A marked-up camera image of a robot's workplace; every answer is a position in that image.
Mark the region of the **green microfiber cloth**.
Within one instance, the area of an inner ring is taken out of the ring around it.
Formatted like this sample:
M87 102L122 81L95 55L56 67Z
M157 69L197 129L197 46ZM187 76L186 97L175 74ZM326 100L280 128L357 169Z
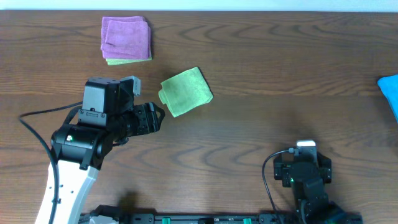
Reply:
M179 73L161 85L159 98L174 118L213 99L210 87L198 67Z

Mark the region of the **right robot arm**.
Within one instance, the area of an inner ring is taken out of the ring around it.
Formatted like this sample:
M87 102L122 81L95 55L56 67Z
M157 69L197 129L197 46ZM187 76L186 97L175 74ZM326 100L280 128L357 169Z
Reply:
M301 223L344 223L347 213L329 200L325 184L331 182L331 159L317 153L294 156L291 161L278 155L274 161L274 178L291 188L295 209Z

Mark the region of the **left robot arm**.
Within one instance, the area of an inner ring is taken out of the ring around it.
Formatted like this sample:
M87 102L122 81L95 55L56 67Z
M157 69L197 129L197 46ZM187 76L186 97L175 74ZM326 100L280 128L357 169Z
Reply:
M70 112L45 146L50 165L45 194L36 223L78 223L105 156L125 145L130 137L159 131L165 112L149 102L119 113L110 127L95 127L79 121L75 115L84 110L81 103L67 107Z

